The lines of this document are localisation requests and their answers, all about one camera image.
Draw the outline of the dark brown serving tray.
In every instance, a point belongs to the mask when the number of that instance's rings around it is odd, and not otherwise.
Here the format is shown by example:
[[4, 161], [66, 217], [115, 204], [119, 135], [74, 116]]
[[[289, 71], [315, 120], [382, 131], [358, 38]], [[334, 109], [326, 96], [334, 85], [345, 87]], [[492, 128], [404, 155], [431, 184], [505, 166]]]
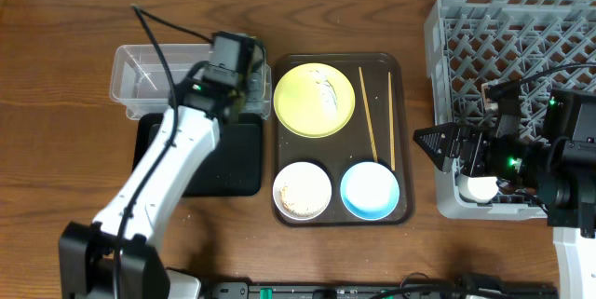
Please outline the dark brown serving tray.
[[[327, 53], [288, 54], [275, 64], [276, 82], [291, 68], [305, 63], [320, 62], [341, 71], [355, 90], [356, 106], [349, 122], [339, 131], [324, 138], [298, 136], [277, 121], [274, 127], [276, 147], [274, 172], [297, 161], [312, 162], [328, 174], [332, 183], [332, 198], [327, 209], [310, 221], [294, 221], [283, 216], [273, 206], [277, 219], [289, 227], [330, 227], [364, 225], [399, 225], [407, 222], [414, 213], [413, 175], [410, 160], [410, 137], [407, 130], [400, 65], [388, 53]], [[396, 169], [393, 171], [400, 185], [397, 208], [379, 221], [364, 221], [352, 215], [340, 197], [340, 182], [345, 172], [355, 164], [372, 161], [373, 154], [367, 130], [359, 66], [362, 68], [370, 107], [372, 127], [380, 164], [390, 168], [389, 121], [387, 104], [387, 72], [392, 74]]]

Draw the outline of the clear plastic bin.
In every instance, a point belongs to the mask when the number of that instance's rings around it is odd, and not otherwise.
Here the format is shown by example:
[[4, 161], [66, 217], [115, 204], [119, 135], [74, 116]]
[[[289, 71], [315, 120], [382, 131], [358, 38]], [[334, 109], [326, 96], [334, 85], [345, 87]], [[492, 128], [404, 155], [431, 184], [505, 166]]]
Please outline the clear plastic bin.
[[[161, 49], [176, 83], [183, 80], [195, 63], [207, 61], [212, 55], [208, 44], [163, 44]], [[267, 119], [271, 97], [271, 68], [264, 65], [249, 77], [243, 112]], [[127, 107], [127, 117], [131, 120], [167, 110], [169, 82], [153, 46], [124, 45], [116, 50], [110, 98]]]

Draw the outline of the white cup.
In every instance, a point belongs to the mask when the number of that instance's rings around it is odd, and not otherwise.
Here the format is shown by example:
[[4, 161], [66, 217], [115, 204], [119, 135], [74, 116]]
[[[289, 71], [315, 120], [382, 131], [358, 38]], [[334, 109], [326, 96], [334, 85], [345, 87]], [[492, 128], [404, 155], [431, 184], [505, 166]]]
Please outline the white cup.
[[494, 176], [468, 177], [460, 174], [456, 185], [463, 199], [480, 204], [490, 202], [499, 191], [497, 178]]

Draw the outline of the rice and food scraps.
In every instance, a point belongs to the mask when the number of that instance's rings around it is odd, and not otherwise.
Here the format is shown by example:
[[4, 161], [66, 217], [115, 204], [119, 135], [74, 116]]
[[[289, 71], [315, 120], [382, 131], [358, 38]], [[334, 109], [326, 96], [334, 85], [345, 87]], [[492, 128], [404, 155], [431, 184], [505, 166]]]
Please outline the rice and food scraps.
[[280, 189], [282, 207], [296, 217], [310, 217], [319, 212], [325, 196], [316, 186], [284, 184]]

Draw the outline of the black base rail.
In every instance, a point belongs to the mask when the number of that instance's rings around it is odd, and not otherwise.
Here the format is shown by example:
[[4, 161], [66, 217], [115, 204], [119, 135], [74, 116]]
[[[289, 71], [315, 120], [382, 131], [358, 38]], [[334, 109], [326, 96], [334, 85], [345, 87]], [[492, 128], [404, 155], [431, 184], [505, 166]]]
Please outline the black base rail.
[[448, 284], [406, 283], [390, 286], [331, 285], [250, 285], [245, 282], [220, 282], [207, 286], [198, 299], [468, 299], [521, 298], [558, 299], [556, 289], [546, 286], [474, 289]]

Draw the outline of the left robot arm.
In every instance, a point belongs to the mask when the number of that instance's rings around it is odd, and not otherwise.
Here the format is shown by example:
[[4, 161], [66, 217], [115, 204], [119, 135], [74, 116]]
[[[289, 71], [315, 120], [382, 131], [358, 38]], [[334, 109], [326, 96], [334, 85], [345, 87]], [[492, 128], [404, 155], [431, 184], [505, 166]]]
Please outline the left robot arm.
[[214, 34], [210, 58], [170, 82], [169, 106], [148, 149], [117, 195], [89, 225], [69, 223], [59, 239], [64, 298], [197, 298], [199, 278], [159, 257], [169, 218], [195, 172], [237, 119], [250, 79], [266, 69], [262, 42]]

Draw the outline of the black plastic tray bin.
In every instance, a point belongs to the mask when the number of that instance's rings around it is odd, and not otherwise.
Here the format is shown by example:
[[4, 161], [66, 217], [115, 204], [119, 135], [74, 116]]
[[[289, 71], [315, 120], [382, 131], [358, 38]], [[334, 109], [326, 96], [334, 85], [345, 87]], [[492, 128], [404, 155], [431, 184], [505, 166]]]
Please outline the black plastic tray bin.
[[261, 187], [263, 121], [242, 114], [236, 123], [216, 123], [219, 141], [190, 179], [184, 197], [249, 197]]

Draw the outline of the white bowl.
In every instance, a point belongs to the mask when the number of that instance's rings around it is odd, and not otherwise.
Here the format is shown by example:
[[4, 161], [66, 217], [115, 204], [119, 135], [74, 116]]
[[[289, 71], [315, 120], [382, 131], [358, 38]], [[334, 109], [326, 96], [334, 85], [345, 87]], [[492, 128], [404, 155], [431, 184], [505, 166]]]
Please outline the white bowl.
[[310, 221], [320, 216], [332, 198], [332, 183], [320, 166], [294, 162], [275, 177], [272, 198], [280, 213], [294, 221]]

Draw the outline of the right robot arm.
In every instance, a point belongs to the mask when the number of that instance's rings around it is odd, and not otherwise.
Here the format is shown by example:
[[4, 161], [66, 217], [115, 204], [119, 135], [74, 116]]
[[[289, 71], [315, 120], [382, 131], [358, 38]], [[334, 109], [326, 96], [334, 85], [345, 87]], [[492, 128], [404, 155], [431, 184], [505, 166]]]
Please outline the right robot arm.
[[456, 159], [469, 178], [495, 177], [535, 190], [553, 229], [563, 298], [595, 295], [595, 96], [551, 91], [543, 123], [546, 143], [454, 122], [418, 129], [414, 141], [437, 169]]

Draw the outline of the light blue bowl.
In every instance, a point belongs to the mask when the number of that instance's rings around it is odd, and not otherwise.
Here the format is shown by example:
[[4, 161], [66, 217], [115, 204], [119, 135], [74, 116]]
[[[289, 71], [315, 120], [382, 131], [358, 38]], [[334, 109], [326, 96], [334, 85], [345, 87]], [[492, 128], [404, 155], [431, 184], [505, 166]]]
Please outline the light blue bowl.
[[360, 162], [342, 177], [340, 197], [345, 208], [360, 220], [379, 221], [397, 208], [400, 185], [386, 166]]

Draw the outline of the right wooden chopstick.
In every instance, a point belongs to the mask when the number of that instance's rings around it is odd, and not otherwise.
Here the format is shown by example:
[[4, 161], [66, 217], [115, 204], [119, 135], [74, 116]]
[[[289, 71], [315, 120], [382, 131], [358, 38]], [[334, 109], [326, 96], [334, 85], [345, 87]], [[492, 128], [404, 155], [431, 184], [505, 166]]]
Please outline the right wooden chopstick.
[[390, 168], [396, 169], [395, 152], [395, 130], [394, 130], [394, 111], [393, 111], [393, 92], [392, 92], [392, 74], [387, 72], [387, 104], [388, 104], [388, 123], [389, 123], [389, 144], [390, 144]]

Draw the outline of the white plastic wrap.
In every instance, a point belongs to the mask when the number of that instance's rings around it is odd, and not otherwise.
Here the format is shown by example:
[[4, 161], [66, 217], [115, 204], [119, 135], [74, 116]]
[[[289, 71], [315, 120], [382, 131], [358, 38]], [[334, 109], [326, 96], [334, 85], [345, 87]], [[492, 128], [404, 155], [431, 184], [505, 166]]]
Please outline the white plastic wrap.
[[336, 111], [336, 93], [327, 76], [319, 72], [314, 72], [311, 74], [311, 76], [313, 81], [315, 82], [315, 87], [317, 89], [322, 106], [327, 110]]

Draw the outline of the left wooden chopstick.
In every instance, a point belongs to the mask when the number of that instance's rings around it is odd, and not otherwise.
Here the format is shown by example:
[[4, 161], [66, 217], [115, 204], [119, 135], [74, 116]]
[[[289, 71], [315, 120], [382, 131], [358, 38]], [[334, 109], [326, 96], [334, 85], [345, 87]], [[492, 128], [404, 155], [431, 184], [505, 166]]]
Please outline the left wooden chopstick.
[[370, 107], [369, 107], [369, 103], [368, 103], [368, 96], [367, 96], [367, 91], [366, 91], [366, 87], [365, 87], [365, 81], [364, 81], [362, 68], [360, 66], [359, 66], [359, 82], [360, 82], [361, 96], [362, 96], [362, 100], [363, 100], [364, 112], [365, 112], [365, 117], [366, 117], [366, 122], [367, 122], [367, 130], [368, 130], [370, 145], [371, 145], [371, 149], [372, 149], [372, 159], [374, 162], [378, 163], [378, 153], [377, 153], [376, 142], [375, 142], [375, 138], [374, 138], [373, 123], [372, 123]]

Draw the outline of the wooden chopstick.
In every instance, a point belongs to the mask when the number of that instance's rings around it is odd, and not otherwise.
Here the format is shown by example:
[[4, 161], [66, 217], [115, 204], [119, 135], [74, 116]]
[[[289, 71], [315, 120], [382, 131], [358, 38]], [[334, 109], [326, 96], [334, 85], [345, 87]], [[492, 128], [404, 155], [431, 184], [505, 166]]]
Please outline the wooden chopstick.
[[389, 144], [390, 144], [390, 168], [396, 169], [395, 152], [395, 130], [394, 130], [394, 111], [393, 111], [393, 92], [392, 92], [392, 74], [387, 72], [387, 104], [388, 104], [388, 123], [389, 123]]
[[366, 91], [366, 87], [365, 87], [365, 81], [364, 81], [362, 68], [360, 66], [359, 66], [359, 82], [360, 82], [361, 96], [362, 96], [362, 100], [363, 100], [364, 112], [365, 112], [365, 117], [366, 117], [366, 122], [367, 122], [367, 130], [368, 130], [370, 145], [371, 145], [371, 149], [372, 149], [372, 159], [374, 162], [378, 163], [378, 153], [377, 153], [376, 142], [375, 142], [375, 138], [374, 138], [373, 123], [372, 123], [370, 107], [369, 107], [369, 103], [368, 103], [368, 96], [367, 96], [367, 91]]

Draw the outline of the yellow plate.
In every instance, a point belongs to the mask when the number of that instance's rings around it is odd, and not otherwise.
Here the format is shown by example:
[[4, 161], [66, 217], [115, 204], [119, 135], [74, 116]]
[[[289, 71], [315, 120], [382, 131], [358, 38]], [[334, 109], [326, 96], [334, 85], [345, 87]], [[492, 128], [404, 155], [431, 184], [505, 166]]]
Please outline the yellow plate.
[[[325, 109], [311, 74], [327, 76], [337, 97], [337, 110]], [[289, 131], [306, 138], [323, 138], [342, 129], [356, 106], [355, 90], [348, 78], [328, 64], [311, 62], [291, 68], [274, 90], [274, 110]]]

